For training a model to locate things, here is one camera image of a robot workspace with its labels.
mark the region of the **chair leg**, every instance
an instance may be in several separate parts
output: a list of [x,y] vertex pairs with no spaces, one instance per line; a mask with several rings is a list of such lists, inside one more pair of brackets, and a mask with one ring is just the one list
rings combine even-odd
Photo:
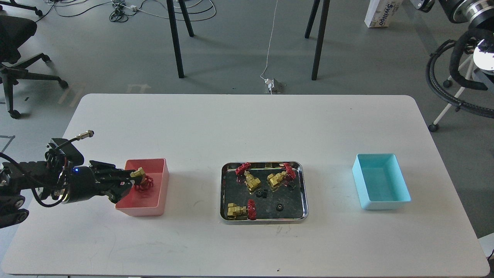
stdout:
[[14,119],[20,117],[19,112],[14,110],[14,85],[12,79],[8,76],[8,73],[3,70],[0,72],[0,77],[3,82],[3,92],[5,93],[5,105],[7,107],[7,112]]
[[324,32],[326,31],[326,21],[328,19],[329,0],[323,0],[323,10],[321,11],[321,22],[317,35],[316,54],[314,55],[314,65],[312,66],[312,80],[317,80],[321,52],[323,50]]
[[173,0],[166,0],[166,6],[168,8],[168,17],[170,18],[171,39],[173,40],[173,49],[175,50],[178,77],[184,78],[182,54],[180,53],[180,43],[178,42],[177,22],[175,20],[175,11],[173,10]]
[[309,23],[307,24],[307,29],[305,30],[305,38],[308,39],[310,36],[310,31],[312,30],[312,25],[314,25],[314,19],[316,18],[317,8],[319,7],[319,3],[321,0],[314,0],[314,4],[312,5],[312,11],[309,17]]
[[13,68],[21,68],[25,69],[29,67],[30,65],[34,64],[34,62],[38,61],[39,59],[43,59],[43,61],[48,62],[50,61],[50,58],[48,55],[45,55],[44,53],[37,54],[36,56],[33,56],[27,60],[24,60],[22,62],[18,62],[17,64],[13,65]]
[[59,83],[62,82],[62,79],[59,76],[48,75],[48,74],[41,74],[41,73],[32,73],[32,72],[25,73],[19,79],[26,79],[26,80],[56,80]]
[[178,0],[178,4],[182,10],[182,15],[184,17],[185,26],[187,26],[187,31],[189,32],[189,37],[193,37],[194,31],[192,30],[192,25],[190,24],[189,13],[187,12],[187,7],[185,6],[184,0]]
[[41,10],[38,10],[36,7],[22,5],[22,4],[17,4],[15,2],[15,0],[0,1],[0,4],[7,5],[7,6],[12,6],[12,7],[17,7],[17,8],[22,8],[22,9],[33,10],[37,16],[42,16],[43,15],[43,12]]

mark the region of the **caster wheel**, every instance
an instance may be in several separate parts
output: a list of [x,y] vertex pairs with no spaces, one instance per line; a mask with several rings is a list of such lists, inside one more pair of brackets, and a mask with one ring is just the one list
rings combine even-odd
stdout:
[[449,88],[449,87],[451,87],[451,85],[453,85],[453,82],[451,82],[451,80],[447,80],[447,79],[444,80],[444,82],[443,82],[444,88]]
[[59,81],[58,85],[60,85],[62,89],[66,89],[69,86],[69,84],[65,80]]
[[439,129],[439,125],[435,125],[435,124],[429,125],[430,132],[436,132],[438,129]]
[[48,55],[41,57],[41,60],[43,60],[43,62],[45,62],[45,63],[51,61],[50,56],[48,56]]
[[14,110],[12,112],[9,111],[9,114],[12,119],[19,119],[21,117],[21,113],[19,113],[19,111],[17,110]]

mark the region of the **gray concrete floor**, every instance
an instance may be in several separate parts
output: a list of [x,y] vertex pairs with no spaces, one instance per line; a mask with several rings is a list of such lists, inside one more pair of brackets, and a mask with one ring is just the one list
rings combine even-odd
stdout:
[[[103,2],[92,0],[57,10],[76,14]],[[20,52],[23,57],[41,51],[48,54],[51,63],[39,61],[30,71],[58,74],[70,87],[63,91],[53,81],[20,81],[14,88],[14,105],[23,117],[13,120],[0,110],[0,149],[10,141],[5,153],[14,159],[42,160],[46,143],[63,135],[79,99],[88,93],[263,94],[259,74],[266,62],[275,1],[214,2],[217,16],[193,22],[194,38],[188,37],[183,22],[178,23],[185,79],[177,77],[168,20],[140,13],[126,23],[111,23],[111,4],[70,18],[52,10]],[[49,10],[42,1],[22,3],[37,5],[45,13]],[[303,38],[311,5],[299,0],[278,4],[266,77],[285,84],[285,94],[404,94],[417,101],[424,125],[437,117],[446,103],[428,88],[425,65],[438,45],[466,31],[465,24],[450,23],[439,5],[424,14],[405,0],[389,28],[369,29],[364,24],[367,2],[332,1],[319,79],[311,81],[318,23],[311,38]],[[204,7],[207,1],[197,10]],[[149,1],[143,9],[166,15],[157,2]],[[1,13],[38,19],[32,11],[8,6]],[[438,61],[439,80],[448,75],[447,60]],[[462,97],[494,106],[491,93],[466,91]],[[136,103],[136,107],[145,109],[146,104]],[[475,233],[478,237],[493,233],[494,121],[450,111],[440,126],[432,137]],[[0,260],[15,231],[16,227],[0,230]]]

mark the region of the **metal tray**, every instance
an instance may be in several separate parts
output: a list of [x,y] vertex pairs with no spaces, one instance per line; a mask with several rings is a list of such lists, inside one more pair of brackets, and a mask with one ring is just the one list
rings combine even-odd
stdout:
[[[302,166],[294,161],[275,162],[250,162],[249,172],[259,178],[261,185],[254,192],[249,192],[245,178],[242,175],[237,177],[235,170],[245,162],[230,162],[221,169],[221,217],[229,222],[243,222],[253,224],[262,221],[298,221],[307,217],[307,198],[305,195],[304,177]],[[289,163],[296,173],[296,178],[290,183],[284,183],[275,191],[272,191],[267,176],[282,172],[285,168],[283,163]],[[267,196],[259,197],[256,193],[261,190],[268,190]],[[237,216],[235,219],[228,219],[228,204],[235,203],[239,206],[247,206],[248,200],[255,201],[256,220],[247,219],[247,215]],[[278,211],[277,205],[282,204],[283,210]]]

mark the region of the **white power cable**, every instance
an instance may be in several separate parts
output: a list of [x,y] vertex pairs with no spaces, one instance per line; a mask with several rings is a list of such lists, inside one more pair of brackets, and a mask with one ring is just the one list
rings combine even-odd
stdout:
[[275,30],[275,18],[276,18],[276,8],[278,7],[278,0],[276,0],[276,6],[275,6],[275,14],[273,15],[273,28],[271,28],[271,37],[269,38],[269,45],[268,45],[268,55],[266,56],[266,67],[262,71],[261,75],[259,75],[264,82],[267,81],[266,78],[262,77],[262,75],[266,72],[266,69],[268,68],[268,58],[269,58],[269,49],[271,48],[271,39],[273,38],[273,30]]

